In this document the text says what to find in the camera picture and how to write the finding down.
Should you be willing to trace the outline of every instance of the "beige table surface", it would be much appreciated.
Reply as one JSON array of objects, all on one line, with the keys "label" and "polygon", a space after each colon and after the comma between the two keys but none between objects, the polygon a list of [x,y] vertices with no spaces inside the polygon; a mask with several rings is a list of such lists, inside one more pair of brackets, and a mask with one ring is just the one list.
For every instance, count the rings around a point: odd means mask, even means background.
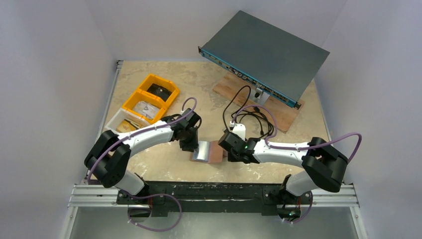
[{"label": "beige table surface", "polygon": [[[213,86],[227,73],[211,62],[134,62],[125,61],[111,100],[106,122],[129,98],[136,87],[149,74],[155,74],[173,81],[180,94],[167,111],[167,115],[180,112],[187,97],[196,97],[198,113],[203,123],[199,130],[199,140],[219,140],[223,135],[222,112],[229,100],[212,91]],[[309,141],[313,136],[327,140],[324,121],[314,82],[302,95],[305,104],[287,133],[278,131],[274,142],[297,143]],[[231,112],[238,109],[232,104],[226,112],[230,120]],[[246,137],[259,135],[259,124],[255,118],[245,118]],[[156,145],[133,156],[128,170],[142,175],[145,180],[200,181],[200,182],[244,182],[281,183],[287,174],[302,171],[301,168],[278,164],[243,164],[223,160],[220,164],[191,162],[190,153],[183,152],[178,142]]]}]

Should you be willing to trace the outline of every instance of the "table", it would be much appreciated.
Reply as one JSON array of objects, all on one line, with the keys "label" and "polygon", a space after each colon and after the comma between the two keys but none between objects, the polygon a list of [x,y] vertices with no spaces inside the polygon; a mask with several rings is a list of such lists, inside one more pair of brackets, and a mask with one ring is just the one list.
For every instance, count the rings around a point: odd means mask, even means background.
[{"label": "table", "polygon": [[[167,111],[167,115],[179,113],[183,101],[196,97],[198,113],[203,123],[199,140],[219,140],[223,135],[222,112],[229,100],[212,91],[213,86],[227,73],[211,62],[136,62],[124,61],[112,96],[106,122],[129,98],[136,87],[149,74],[155,74],[173,81],[180,94]],[[305,142],[313,136],[327,140],[327,132],[320,108],[315,84],[312,81],[301,97],[305,101],[301,112],[287,133],[278,131],[274,142]],[[226,121],[238,106],[231,105],[226,112]],[[259,135],[259,124],[255,118],[245,118],[246,137]],[[127,169],[142,175],[145,180],[238,182],[238,183],[281,183],[288,174],[302,171],[301,168],[278,163],[244,164],[232,163],[226,159],[220,164],[191,162],[190,153],[183,152],[178,142],[151,147],[135,156]]]}]

